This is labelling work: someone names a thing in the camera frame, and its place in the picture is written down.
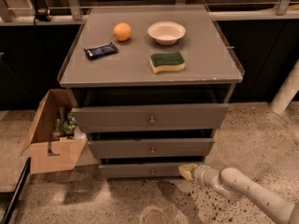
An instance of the dark stain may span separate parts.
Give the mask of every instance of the dark stain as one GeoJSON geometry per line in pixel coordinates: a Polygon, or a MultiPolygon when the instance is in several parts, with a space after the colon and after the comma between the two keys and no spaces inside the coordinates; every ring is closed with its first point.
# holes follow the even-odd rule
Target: dark stain
{"type": "Polygon", "coordinates": [[[203,223],[198,216],[199,209],[189,192],[183,192],[165,180],[158,181],[157,185],[163,196],[185,215],[189,224],[203,223]]]}
{"type": "Polygon", "coordinates": [[[66,183],[67,189],[64,195],[64,204],[90,202],[101,189],[101,176],[97,165],[77,167],[73,172],[81,173],[83,178],[66,183]]]}

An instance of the speckled floor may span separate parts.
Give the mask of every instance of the speckled floor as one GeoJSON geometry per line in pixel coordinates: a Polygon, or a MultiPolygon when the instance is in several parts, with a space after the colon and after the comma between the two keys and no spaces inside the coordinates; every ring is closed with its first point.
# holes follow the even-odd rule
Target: speckled floor
{"type": "MultiPolygon", "coordinates": [[[[0,112],[0,188],[13,189],[34,111],[0,112]]],[[[233,166],[299,202],[299,103],[277,115],[267,103],[231,104],[205,163],[233,166]]],[[[10,223],[274,223],[249,200],[226,201],[184,179],[108,180],[97,165],[30,175],[10,223]],[[158,214],[156,220],[147,217],[158,214]]]]}

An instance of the blue wrapper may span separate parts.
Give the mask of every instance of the blue wrapper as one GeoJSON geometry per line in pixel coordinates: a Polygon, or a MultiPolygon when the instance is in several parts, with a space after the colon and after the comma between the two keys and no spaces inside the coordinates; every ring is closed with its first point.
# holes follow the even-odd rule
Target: blue wrapper
{"type": "Polygon", "coordinates": [[[85,54],[89,59],[96,59],[102,56],[107,56],[119,52],[119,49],[111,42],[92,49],[84,49],[85,54]]]}

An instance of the black cabinet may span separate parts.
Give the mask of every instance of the black cabinet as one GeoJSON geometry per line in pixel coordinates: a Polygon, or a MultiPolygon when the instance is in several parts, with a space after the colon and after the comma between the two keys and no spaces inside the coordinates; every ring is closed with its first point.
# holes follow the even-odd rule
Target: black cabinet
{"type": "Polygon", "coordinates": [[[220,21],[246,73],[231,102],[270,102],[299,58],[299,20],[220,21]]]}
{"type": "Polygon", "coordinates": [[[49,89],[79,25],[0,27],[0,109],[35,108],[49,89]]]}

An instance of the drawer knob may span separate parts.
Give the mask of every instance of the drawer knob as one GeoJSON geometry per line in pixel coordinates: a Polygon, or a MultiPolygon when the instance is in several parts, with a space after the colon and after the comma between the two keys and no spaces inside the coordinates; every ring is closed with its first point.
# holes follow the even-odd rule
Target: drawer knob
{"type": "Polygon", "coordinates": [[[150,117],[149,119],[149,124],[155,124],[156,123],[156,120],[154,117],[150,117]]]}

